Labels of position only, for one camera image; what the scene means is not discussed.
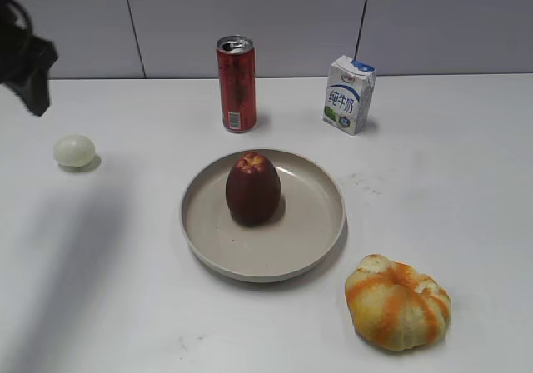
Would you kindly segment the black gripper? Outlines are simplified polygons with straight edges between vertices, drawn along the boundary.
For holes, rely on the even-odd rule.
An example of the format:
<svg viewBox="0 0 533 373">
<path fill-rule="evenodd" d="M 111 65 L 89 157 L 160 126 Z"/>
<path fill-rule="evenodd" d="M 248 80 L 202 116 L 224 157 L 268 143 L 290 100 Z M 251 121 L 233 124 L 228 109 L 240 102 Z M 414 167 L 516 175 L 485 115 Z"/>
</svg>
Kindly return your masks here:
<svg viewBox="0 0 533 373">
<path fill-rule="evenodd" d="M 35 34 L 27 10 L 16 0 L 1 0 L 1 84 L 37 117 L 51 105 L 49 72 L 57 60 L 54 43 Z"/>
</svg>

